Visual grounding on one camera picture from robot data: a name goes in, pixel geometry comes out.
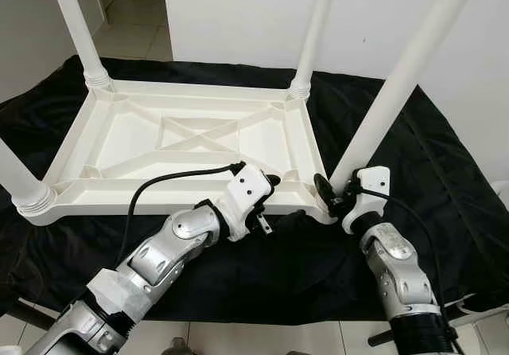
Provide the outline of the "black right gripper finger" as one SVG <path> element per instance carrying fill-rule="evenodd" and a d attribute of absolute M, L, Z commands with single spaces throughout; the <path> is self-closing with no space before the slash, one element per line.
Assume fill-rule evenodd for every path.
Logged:
<path fill-rule="evenodd" d="M 323 174 L 315 174 L 315 189 L 317 197 L 326 205 L 327 212 L 334 213 L 339 203 L 339 198 L 330 181 Z"/>

